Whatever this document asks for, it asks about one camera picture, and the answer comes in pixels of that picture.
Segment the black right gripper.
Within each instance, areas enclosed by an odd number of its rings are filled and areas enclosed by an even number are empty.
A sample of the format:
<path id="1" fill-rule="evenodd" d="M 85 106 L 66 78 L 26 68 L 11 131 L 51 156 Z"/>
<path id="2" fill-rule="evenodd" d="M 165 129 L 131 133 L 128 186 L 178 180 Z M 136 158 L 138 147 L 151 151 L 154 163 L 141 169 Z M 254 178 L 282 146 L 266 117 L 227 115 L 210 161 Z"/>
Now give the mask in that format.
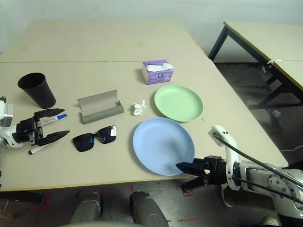
<path id="1" fill-rule="evenodd" d="M 185 183 L 186 191 L 211 184 L 227 183 L 226 162 L 219 156 L 207 156 L 203 159 L 195 158 L 193 163 L 181 162 L 176 167 L 185 174 L 198 176 Z"/>

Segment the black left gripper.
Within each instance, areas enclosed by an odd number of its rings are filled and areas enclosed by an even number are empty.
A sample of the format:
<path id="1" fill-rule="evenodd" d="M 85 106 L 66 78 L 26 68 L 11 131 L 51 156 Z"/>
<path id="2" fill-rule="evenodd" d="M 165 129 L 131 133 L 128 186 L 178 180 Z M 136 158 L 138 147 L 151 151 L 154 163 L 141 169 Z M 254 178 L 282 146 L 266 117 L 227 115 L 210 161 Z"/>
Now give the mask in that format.
<path id="1" fill-rule="evenodd" d="M 12 134 L 17 143 L 29 142 L 32 146 L 44 146 L 65 137 L 70 131 L 59 131 L 43 137 L 43 130 L 38 126 L 40 118 L 53 117 L 62 112 L 64 109 L 52 108 L 45 109 L 34 113 L 34 117 L 21 121 L 16 125 L 16 132 Z"/>

